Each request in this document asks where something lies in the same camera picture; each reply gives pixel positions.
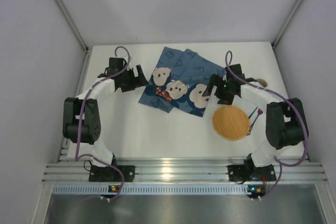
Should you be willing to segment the round woven orange plate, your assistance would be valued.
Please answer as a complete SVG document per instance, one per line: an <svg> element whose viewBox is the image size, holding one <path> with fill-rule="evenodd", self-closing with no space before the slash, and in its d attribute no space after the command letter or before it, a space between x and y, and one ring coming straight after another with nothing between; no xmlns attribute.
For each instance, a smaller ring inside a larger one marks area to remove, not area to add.
<svg viewBox="0 0 336 224"><path fill-rule="evenodd" d="M236 141L247 135L250 121L242 109L236 106L222 106L214 112L212 126L219 136Z"/></svg>

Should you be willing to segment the blue cartoon placemat cloth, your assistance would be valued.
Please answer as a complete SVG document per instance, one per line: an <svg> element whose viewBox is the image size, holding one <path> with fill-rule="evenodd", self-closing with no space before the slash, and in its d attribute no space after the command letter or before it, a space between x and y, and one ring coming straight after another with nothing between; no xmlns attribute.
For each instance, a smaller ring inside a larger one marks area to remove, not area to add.
<svg viewBox="0 0 336 224"><path fill-rule="evenodd" d="M202 117L210 96L204 96L211 76L224 77L223 67L186 49L164 47L139 103L169 113L177 108Z"/></svg>

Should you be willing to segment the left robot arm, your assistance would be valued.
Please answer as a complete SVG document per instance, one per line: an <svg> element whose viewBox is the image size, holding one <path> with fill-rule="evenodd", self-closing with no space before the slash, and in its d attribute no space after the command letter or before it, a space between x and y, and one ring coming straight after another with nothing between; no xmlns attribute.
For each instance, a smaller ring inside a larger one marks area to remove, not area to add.
<svg viewBox="0 0 336 224"><path fill-rule="evenodd" d="M106 69L83 93L65 99L62 133L75 144L76 161L89 158L97 166L112 166L115 155L105 145L99 109L118 89L128 92L148 84L140 65Z"/></svg>

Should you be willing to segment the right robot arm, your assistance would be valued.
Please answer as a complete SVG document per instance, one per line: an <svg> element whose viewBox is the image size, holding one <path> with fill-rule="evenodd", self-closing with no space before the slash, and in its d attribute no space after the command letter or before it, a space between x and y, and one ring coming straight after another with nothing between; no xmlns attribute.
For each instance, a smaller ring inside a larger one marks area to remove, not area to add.
<svg viewBox="0 0 336 224"><path fill-rule="evenodd" d="M213 74L203 95L211 94L216 87L215 96L221 104L231 105L234 96L239 96L257 108L266 116L266 139L244 160L247 170L271 165L272 161L285 167L296 167L305 160L308 148L305 147L302 158L293 164L279 160L286 147L298 145L308 139L308 127L300 99L286 99L277 92L262 87L255 79L242 79L236 74L228 74L226 80Z"/></svg>

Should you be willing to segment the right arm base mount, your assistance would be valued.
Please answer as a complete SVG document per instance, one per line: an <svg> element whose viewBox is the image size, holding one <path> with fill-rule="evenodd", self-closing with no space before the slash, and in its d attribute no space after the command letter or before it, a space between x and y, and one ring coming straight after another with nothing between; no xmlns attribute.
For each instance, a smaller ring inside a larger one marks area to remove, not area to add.
<svg viewBox="0 0 336 224"><path fill-rule="evenodd" d="M257 167L249 169L245 165L228 165L228 177L230 182L243 184L245 182L275 182L277 177L274 166Z"/></svg>

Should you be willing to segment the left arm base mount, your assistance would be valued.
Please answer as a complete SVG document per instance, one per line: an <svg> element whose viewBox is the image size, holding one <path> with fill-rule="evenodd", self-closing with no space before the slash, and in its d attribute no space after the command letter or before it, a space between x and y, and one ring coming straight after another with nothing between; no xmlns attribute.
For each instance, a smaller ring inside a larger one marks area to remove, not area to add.
<svg viewBox="0 0 336 224"><path fill-rule="evenodd" d="M91 161L85 161L83 166L84 169L89 172L90 182L122 182L120 173L111 167L95 166ZM135 166L119 165L117 168L124 175L125 182L133 182L135 177Z"/></svg>

